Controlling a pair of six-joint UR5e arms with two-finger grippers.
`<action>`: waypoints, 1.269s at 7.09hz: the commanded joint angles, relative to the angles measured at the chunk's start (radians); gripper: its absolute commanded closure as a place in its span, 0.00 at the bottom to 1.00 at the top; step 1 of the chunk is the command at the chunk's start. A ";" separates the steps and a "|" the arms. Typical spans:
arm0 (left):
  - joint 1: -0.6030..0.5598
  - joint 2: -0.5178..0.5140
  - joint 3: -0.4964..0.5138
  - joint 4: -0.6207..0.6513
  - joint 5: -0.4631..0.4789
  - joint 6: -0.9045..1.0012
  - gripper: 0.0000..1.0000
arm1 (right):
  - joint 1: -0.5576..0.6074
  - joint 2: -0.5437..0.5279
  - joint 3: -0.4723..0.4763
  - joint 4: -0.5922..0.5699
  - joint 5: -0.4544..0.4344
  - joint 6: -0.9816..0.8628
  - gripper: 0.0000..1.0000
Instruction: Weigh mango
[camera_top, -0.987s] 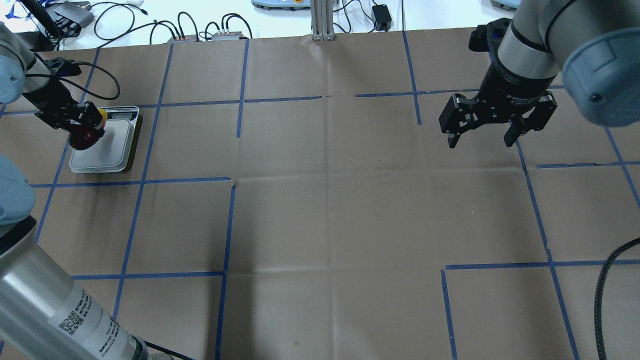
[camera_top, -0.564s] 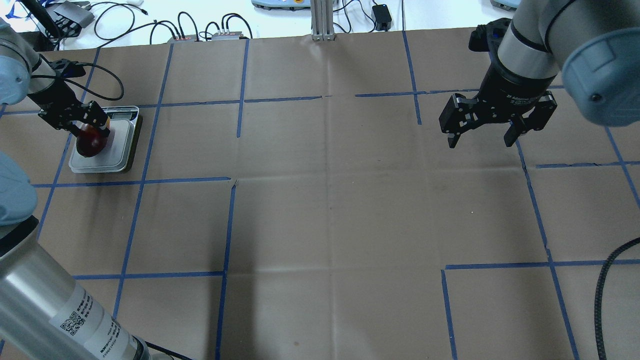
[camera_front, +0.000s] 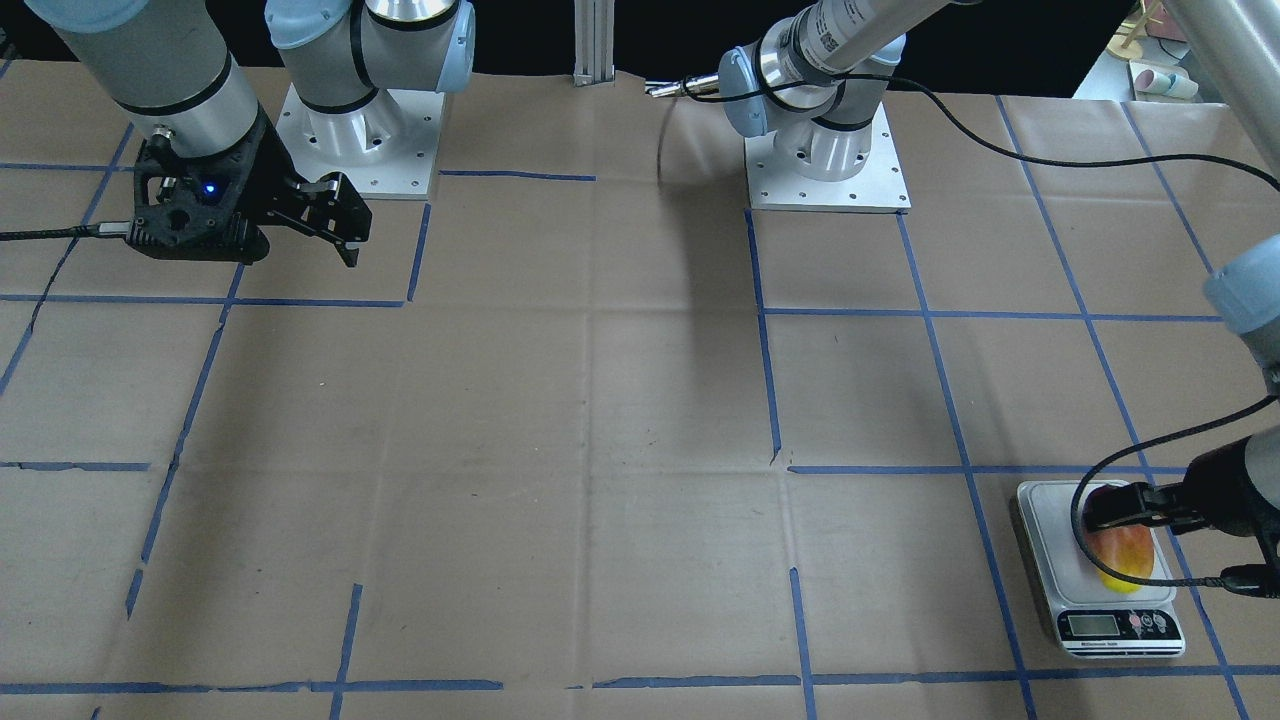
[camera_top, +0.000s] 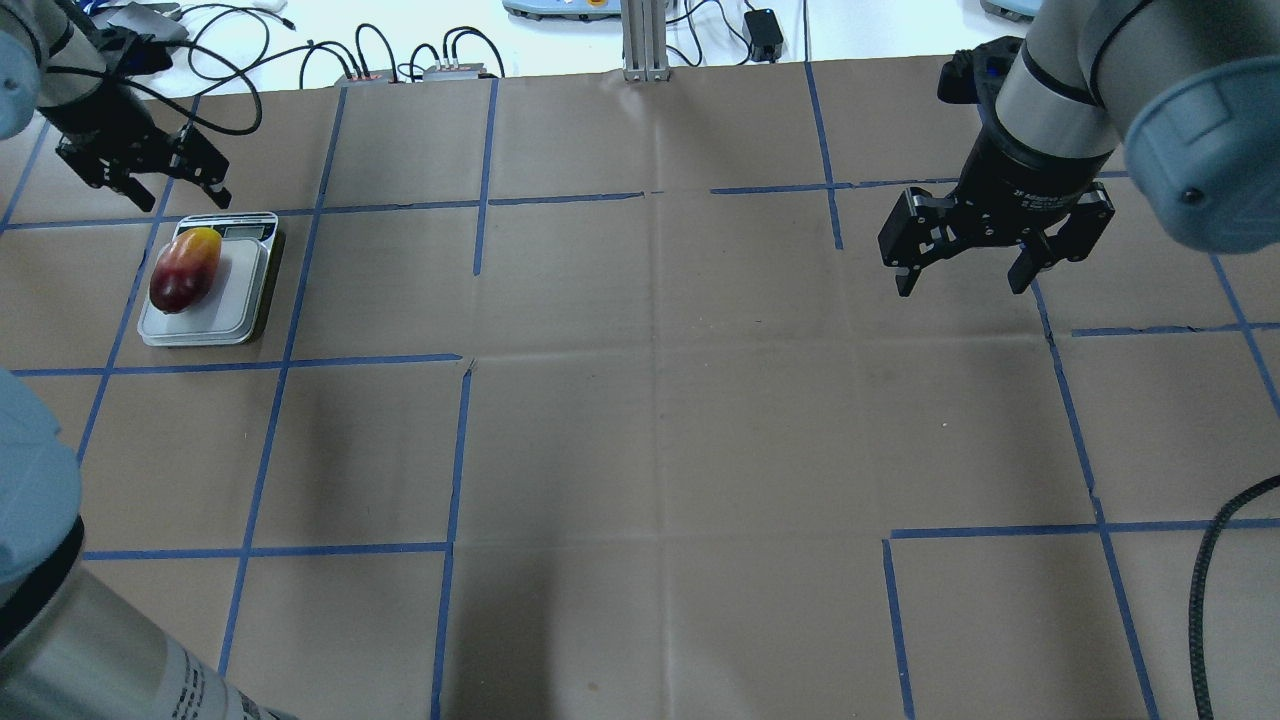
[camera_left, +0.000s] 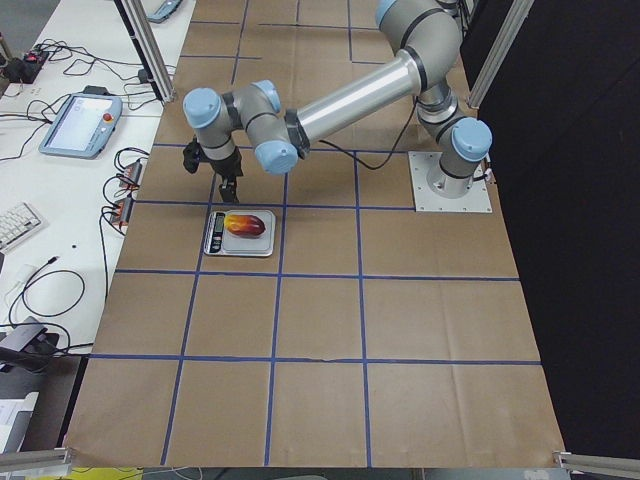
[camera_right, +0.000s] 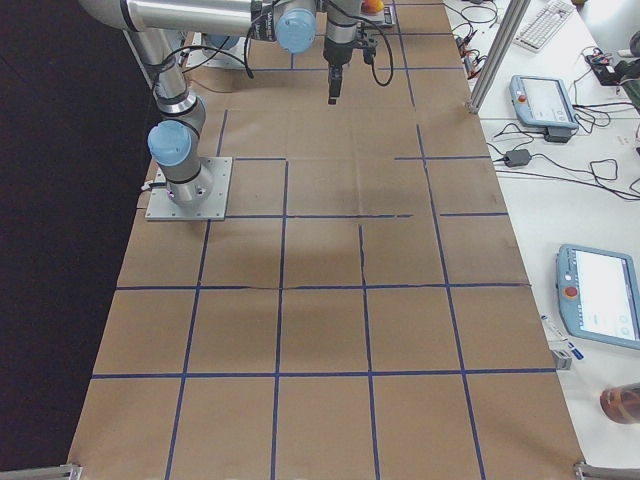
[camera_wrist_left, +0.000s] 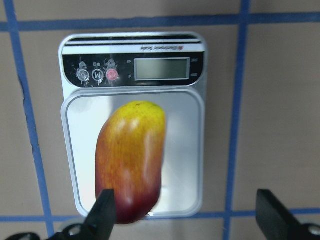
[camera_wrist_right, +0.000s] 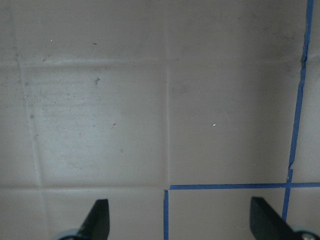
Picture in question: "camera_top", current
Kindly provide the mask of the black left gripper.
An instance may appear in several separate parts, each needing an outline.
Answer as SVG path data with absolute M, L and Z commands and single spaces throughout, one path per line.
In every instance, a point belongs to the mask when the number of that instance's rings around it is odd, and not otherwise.
M 228 159 L 191 120 L 164 131 L 148 109 L 127 90 L 101 85 L 81 99 L 55 106 L 61 132 L 56 155 L 88 186 L 109 187 L 141 211 L 151 213 L 156 199 L 136 173 L 160 173 L 197 184 L 212 205 L 227 210 Z

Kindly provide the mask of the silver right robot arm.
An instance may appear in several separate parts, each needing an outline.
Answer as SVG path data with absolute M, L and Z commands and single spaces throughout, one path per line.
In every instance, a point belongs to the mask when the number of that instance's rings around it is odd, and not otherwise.
M 1085 260 L 1114 218 L 1100 182 L 1125 168 L 1165 233 L 1199 252 L 1277 242 L 1275 1 L 1044 1 L 1021 38 L 961 50 L 937 96 L 980 129 L 955 188 L 904 190 L 878 234 L 908 297 L 922 272 L 1015 247 L 1014 293 Z

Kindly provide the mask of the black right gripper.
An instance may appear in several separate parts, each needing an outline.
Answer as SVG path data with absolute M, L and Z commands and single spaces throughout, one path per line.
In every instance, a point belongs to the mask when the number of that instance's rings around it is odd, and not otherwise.
M 1025 293 L 1050 263 L 1087 258 L 1115 217 L 1096 178 L 1105 160 L 1057 158 L 980 131 L 955 187 L 908 187 L 878 233 L 899 296 L 911 296 L 923 268 L 969 249 L 1020 246 L 1007 272 L 1012 293 Z

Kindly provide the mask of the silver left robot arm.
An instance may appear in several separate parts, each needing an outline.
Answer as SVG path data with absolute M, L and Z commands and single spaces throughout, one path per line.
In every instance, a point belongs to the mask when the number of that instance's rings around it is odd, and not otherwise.
M 137 174 L 164 174 L 230 205 L 228 160 L 189 117 L 159 129 L 120 59 L 69 1 L 3 4 L 3 137 L 35 115 L 61 132 L 64 163 L 138 209 Z M 81 465 L 49 407 L 3 373 L 3 716 L 282 719 L 251 700 L 83 565 Z

